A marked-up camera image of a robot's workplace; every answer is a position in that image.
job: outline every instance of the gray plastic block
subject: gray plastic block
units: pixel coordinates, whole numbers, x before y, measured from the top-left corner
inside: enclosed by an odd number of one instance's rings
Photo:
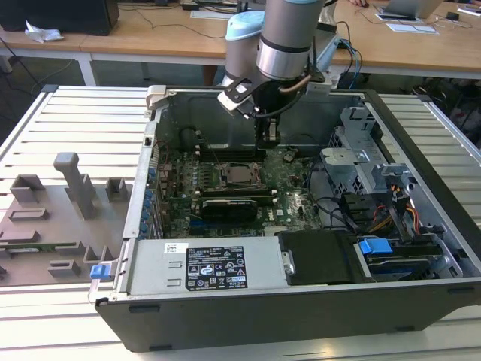
[[[68,184],[69,197],[80,209],[83,218],[88,220],[94,216],[92,198],[95,194],[92,182],[78,170],[78,155],[76,153],[59,153],[53,162],[53,167],[63,173]]]
[[[129,191],[124,178],[108,178],[105,184],[105,192],[107,192],[109,202],[127,202],[129,200]]]
[[[38,202],[35,191],[44,189],[36,175],[18,175],[10,187],[10,191],[20,204]]]
[[[46,220],[48,212],[45,208],[26,208],[22,210],[11,210],[7,213],[12,222],[24,220]]]
[[[107,246],[104,246],[104,249],[102,250],[102,256],[101,256],[101,261],[113,261],[115,258],[112,256],[112,253],[108,249]]]
[[[98,265],[100,261],[100,257],[95,254],[93,248],[88,246],[85,251],[85,256],[83,256],[83,263],[92,268],[94,265]]]
[[[15,243],[34,243],[40,239],[37,231],[16,231],[16,232],[0,232],[0,242],[9,244]]]
[[[55,251],[63,256],[83,254],[85,252],[85,246],[82,242],[78,241],[74,246],[57,246]]]
[[[12,254],[6,248],[0,248],[0,259],[10,259]]]
[[[73,260],[50,261],[48,272],[54,277],[78,276],[81,272],[78,264]]]

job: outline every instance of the warning label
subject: warning label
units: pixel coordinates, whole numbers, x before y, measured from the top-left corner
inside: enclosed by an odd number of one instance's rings
[[[243,247],[187,248],[189,291],[247,288]]]

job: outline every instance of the motherboard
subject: motherboard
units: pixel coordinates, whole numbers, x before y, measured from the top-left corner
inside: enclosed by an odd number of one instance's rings
[[[163,238],[250,237],[320,229],[309,197],[310,157],[293,148],[255,156],[164,151],[157,199]]]

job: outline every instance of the tissue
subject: tissue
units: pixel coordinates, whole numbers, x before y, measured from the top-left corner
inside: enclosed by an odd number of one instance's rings
[[[26,21],[27,29],[25,30],[26,35],[32,40],[43,43],[44,41],[62,40],[63,36],[57,29],[40,29],[37,26],[31,25]]]

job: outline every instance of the blue release tab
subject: blue release tab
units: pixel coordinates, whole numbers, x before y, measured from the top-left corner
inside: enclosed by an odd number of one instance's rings
[[[391,245],[387,238],[365,238],[359,242],[362,254],[392,253]]]
[[[110,265],[94,265],[90,270],[93,280],[108,280],[110,278]]]

